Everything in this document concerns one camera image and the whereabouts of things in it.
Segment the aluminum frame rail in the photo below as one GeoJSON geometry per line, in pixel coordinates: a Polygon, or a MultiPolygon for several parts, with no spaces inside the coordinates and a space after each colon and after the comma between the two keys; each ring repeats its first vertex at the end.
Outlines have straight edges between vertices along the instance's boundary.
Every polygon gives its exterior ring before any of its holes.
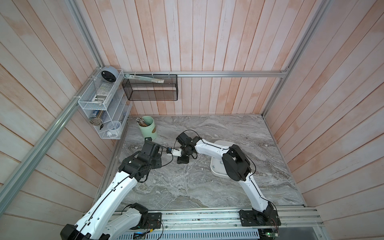
{"type": "MultiPolygon", "coordinates": [[[[276,206],[281,226],[279,227],[323,227],[323,221],[314,207],[276,206]]],[[[209,208],[185,210],[160,210],[165,230],[202,230],[233,228],[271,228],[271,226],[242,227],[239,211],[234,208],[209,208]]]]}
{"type": "Polygon", "coordinates": [[[179,78],[283,78],[284,71],[124,71],[124,74],[176,74],[179,78]]]}

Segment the white wire rack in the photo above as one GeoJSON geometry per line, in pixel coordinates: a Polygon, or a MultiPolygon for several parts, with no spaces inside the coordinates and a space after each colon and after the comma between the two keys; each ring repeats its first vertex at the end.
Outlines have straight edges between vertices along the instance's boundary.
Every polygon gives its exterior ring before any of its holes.
{"type": "Polygon", "coordinates": [[[110,83],[101,76],[101,69],[98,70],[92,83],[79,99],[79,105],[84,110],[107,110],[124,77],[122,70],[118,69],[119,76],[114,83],[110,83]]]}
{"type": "Polygon", "coordinates": [[[95,110],[104,111],[101,115],[102,125],[94,126],[100,138],[120,139],[122,130],[127,121],[132,103],[126,105],[127,97],[124,89],[119,89],[119,85],[124,77],[121,69],[118,69],[119,76],[114,83],[107,82],[101,76],[101,69],[93,82],[87,87],[79,99],[79,105],[88,118],[95,110]]]}

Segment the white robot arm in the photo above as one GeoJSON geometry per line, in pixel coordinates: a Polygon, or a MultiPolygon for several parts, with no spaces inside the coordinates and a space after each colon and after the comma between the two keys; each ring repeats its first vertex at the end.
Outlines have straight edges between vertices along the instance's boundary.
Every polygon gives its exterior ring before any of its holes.
{"type": "MultiPolygon", "coordinates": [[[[275,218],[276,210],[261,193],[251,173],[250,162],[237,145],[221,146],[200,137],[191,139],[184,132],[176,140],[181,144],[181,148],[169,147],[167,153],[177,156],[178,164],[189,163],[189,157],[193,157],[194,154],[206,154],[222,159],[227,175],[239,182],[252,204],[251,213],[243,210],[239,212],[243,226],[255,226],[255,222],[256,225],[260,225],[260,221],[264,225],[270,225],[270,218],[280,225],[280,220],[275,218]],[[249,214],[252,215],[253,220],[249,219],[249,214]]],[[[148,216],[148,209],[138,203],[132,204],[124,215],[111,222],[108,220],[126,194],[144,176],[148,177],[151,169],[161,167],[162,152],[161,145],[152,142],[151,138],[146,138],[141,151],[123,160],[112,183],[92,208],[77,221],[76,225],[67,224],[63,228],[60,233],[61,238],[63,240],[108,240],[116,239],[128,229],[140,227],[147,229],[149,221],[156,221],[156,219],[148,216]]]]}

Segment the wire mesh basket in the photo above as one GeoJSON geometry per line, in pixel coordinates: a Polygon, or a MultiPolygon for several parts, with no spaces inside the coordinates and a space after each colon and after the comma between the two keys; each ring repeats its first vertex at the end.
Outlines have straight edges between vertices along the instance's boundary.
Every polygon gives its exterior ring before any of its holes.
{"type": "Polygon", "coordinates": [[[123,79],[122,86],[130,101],[164,100],[177,101],[179,89],[177,75],[174,74],[137,74],[150,78],[163,79],[164,83],[152,83],[136,79],[123,79]]]}

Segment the green cup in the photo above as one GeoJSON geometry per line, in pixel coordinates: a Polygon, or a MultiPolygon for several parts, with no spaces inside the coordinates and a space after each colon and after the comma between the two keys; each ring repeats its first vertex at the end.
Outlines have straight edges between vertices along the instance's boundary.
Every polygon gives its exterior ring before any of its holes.
{"type": "Polygon", "coordinates": [[[149,124],[149,126],[148,127],[142,127],[139,124],[137,124],[140,128],[141,134],[143,135],[144,138],[151,137],[152,140],[155,140],[157,138],[155,121],[150,116],[144,116],[143,119],[144,119],[144,122],[149,124]]]}

